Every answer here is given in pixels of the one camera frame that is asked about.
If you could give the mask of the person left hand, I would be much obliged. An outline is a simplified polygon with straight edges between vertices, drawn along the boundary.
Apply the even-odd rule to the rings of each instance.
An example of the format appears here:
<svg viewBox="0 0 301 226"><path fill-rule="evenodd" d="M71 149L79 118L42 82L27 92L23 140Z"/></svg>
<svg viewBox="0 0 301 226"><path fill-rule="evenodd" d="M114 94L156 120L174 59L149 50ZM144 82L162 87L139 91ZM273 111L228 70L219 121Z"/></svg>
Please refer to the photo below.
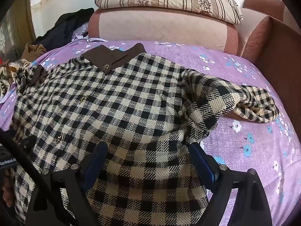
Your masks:
<svg viewBox="0 0 301 226"><path fill-rule="evenodd" d="M7 206L10 208L14 205L14 190L13 183L11 182L10 173L8 170L4 171L4 181L3 181L3 199Z"/></svg>

